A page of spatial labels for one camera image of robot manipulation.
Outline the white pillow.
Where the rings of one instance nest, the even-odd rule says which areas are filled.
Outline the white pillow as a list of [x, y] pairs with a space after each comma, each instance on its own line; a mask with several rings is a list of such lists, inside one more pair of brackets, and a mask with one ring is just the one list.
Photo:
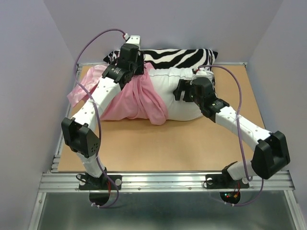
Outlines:
[[191, 80], [194, 78], [192, 68], [169, 68], [151, 69], [149, 76], [154, 90], [166, 105], [168, 120], [190, 121], [202, 117], [199, 107], [194, 102], [185, 102], [181, 93], [180, 100], [175, 100], [173, 94], [180, 80]]

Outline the pink floral satin pillowcase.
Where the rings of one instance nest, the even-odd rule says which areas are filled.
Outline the pink floral satin pillowcase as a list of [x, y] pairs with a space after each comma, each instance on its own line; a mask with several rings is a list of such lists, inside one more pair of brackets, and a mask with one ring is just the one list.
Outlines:
[[[91, 94], [96, 89], [99, 78], [107, 68], [107, 64], [90, 67], [82, 78], [81, 84]], [[135, 76], [126, 84], [124, 89], [112, 100], [100, 120], [117, 121], [128, 119], [149, 119], [153, 125], [162, 125], [168, 118], [167, 107], [154, 90], [149, 76], [149, 70], [154, 69], [152, 64], [144, 65], [144, 74]], [[72, 107], [81, 100], [88, 99], [87, 94], [80, 86], [75, 86], [67, 95]]]

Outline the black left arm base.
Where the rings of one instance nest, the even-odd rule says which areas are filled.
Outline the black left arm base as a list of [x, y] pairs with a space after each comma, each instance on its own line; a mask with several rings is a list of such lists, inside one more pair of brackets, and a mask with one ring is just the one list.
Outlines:
[[76, 179], [79, 181], [79, 190], [90, 192], [89, 200], [92, 206], [101, 208], [112, 203], [111, 191], [116, 191], [116, 187], [103, 174], [96, 178], [87, 173], [79, 173]]

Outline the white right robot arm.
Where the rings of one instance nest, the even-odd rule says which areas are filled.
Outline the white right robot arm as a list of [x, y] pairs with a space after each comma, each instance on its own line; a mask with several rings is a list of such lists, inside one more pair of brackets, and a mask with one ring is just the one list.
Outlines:
[[181, 79], [173, 94], [177, 101], [194, 102], [204, 117], [236, 134], [254, 151], [252, 160], [243, 159], [223, 168], [224, 186], [231, 187], [250, 176], [269, 179], [290, 163], [285, 135], [280, 131], [270, 132], [238, 115], [229, 103], [217, 98], [208, 78]]

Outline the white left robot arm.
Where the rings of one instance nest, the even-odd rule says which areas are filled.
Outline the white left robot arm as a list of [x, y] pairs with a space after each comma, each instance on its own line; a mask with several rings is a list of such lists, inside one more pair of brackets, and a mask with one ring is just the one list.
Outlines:
[[139, 44], [123, 44], [117, 62], [104, 67], [94, 91], [80, 84], [89, 98], [77, 113], [61, 122], [65, 144], [79, 156], [86, 173], [91, 176], [90, 183], [97, 189], [106, 185], [107, 177], [104, 175], [106, 168], [98, 157], [102, 135], [96, 135], [95, 130], [101, 130], [100, 117], [114, 97], [135, 74], [143, 74], [143, 61]]

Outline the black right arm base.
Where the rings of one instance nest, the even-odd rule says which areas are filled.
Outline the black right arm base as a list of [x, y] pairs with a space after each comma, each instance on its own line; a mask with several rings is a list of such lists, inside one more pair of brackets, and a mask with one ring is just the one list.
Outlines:
[[225, 166], [221, 174], [207, 175], [202, 183], [202, 187], [205, 189], [222, 189], [221, 199], [232, 206], [238, 205], [241, 199], [241, 189], [249, 188], [248, 182], [243, 182], [242, 179], [234, 180], [228, 173], [227, 170], [235, 163], [237, 161]]

